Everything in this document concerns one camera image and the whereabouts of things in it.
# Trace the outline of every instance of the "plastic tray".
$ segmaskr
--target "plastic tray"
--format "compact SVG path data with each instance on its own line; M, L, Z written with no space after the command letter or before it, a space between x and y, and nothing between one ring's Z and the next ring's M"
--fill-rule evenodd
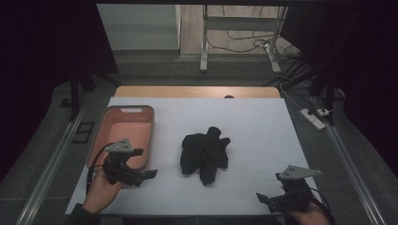
M111 106L102 113L96 138L88 154L86 166L90 167L100 151L108 143L129 138L133 148L142 148L144 153L131 157L127 164L130 168L142 170L148 163L155 112L152 107ZM98 158L96 166L102 165L108 153L104 151Z

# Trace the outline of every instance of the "black cloth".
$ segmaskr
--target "black cloth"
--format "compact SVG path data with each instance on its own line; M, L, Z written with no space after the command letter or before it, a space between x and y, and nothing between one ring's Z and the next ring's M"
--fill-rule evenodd
M91 214L82 208L82 205L77 203L73 208L72 213L65 221L64 225L99 225L100 215Z
M200 179L204 185L216 180L217 168L228 168L228 156L225 147L229 138L220 139L222 132L210 127L207 134L187 135L182 141L180 165L182 174L192 174L200 168Z

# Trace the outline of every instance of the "power strip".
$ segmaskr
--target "power strip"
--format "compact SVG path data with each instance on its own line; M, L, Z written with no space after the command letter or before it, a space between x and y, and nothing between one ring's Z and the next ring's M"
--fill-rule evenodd
M318 130L321 130L326 127L324 123L322 123L322 121L316 118L316 116L314 116L313 114L308 114L307 109L302 109L300 113Z

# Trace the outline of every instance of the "gray floor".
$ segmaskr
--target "gray floor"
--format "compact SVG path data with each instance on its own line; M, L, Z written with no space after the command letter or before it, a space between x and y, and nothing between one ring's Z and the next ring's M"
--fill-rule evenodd
M218 57L211 56L208 72L199 72L198 56L172 54L142 54L116 52L119 75L114 77L125 85L224 85L261 86L276 76L271 72L266 57ZM282 62L283 70L290 62ZM89 93L88 110L82 122L98 125L115 87L93 76L97 88ZM301 107L311 106L308 91L297 85L287 94ZM60 142L70 117L70 109L59 108L63 98L69 98L69 84L54 89L53 103L37 133L23 155L0 184L0 224L14 224L29 198L33 187L44 170L53 150ZM359 195L337 156L325 130L317 131L300 114L299 108L285 98L292 121L311 168L321 170L315 181L330 203L338 224L371 224L363 209ZM337 101L334 112L335 127L341 133L346 148L354 159L362 178L371 190L382 210L387 224L398 224L398 180L379 154L344 117L344 103ZM64 212L75 188L90 142L72 143L65 154L56 177L45 196L33 224L60 224L66 218ZM106 218L102 224L120 224L120 218Z

